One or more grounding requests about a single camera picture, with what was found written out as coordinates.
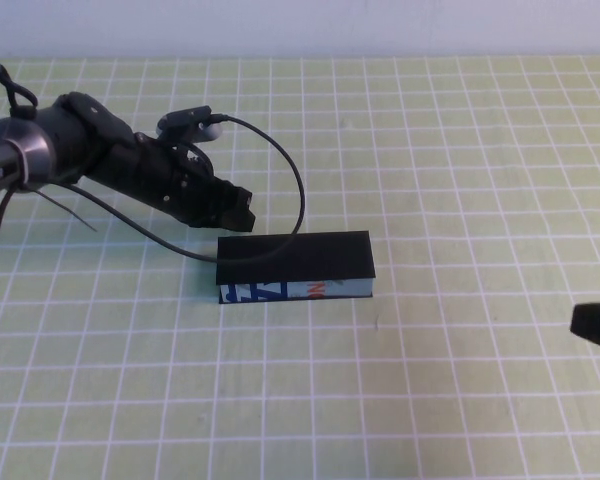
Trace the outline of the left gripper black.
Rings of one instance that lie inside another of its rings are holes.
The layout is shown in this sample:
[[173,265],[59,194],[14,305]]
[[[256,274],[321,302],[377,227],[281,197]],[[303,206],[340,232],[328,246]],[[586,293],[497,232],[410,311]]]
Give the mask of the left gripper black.
[[189,227],[250,233],[255,225],[251,191],[215,177],[185,150],[141,133],[131,146],[111,147],[87,177]]

